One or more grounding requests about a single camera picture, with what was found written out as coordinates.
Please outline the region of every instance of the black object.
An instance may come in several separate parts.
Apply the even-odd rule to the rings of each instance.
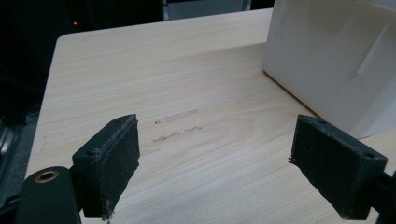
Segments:
[[[395,177],[384,173],[387,158],[330,123],[300,115],[290,162],[297,165],[345,219],[396,223]]]
[[[139,156],[136,116],[112,120],[75,153],[70,170],[50,167],[25,180],[15,223],[80,223],[81,209],[110,219]]]

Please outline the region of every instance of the white box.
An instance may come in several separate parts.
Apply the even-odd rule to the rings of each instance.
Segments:
[[[263,70],[362,138],[396,126],[396,0],[276,0]]]

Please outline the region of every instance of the table surface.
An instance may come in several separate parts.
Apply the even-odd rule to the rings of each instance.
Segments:
[[[262,71],[271,14],[61,37],[27,174],[70,167],[109,121],[135,113],[140,166],[112,222],[352,223],[288,163],[297,115],[311,112]],[[395,134],[362,140],[389,157],[389,174]]]

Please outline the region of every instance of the light wood tabletop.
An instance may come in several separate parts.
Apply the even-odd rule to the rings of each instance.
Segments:
[[[262,71],[271,14],[61,37],[27,174],[70,167],[109,121],[136,114],[140,166],[112,223],[362,223],[342,220],[288,163],[297,115],[311,112]],[[389,157],[389,174],[395,134],[362,140]]]

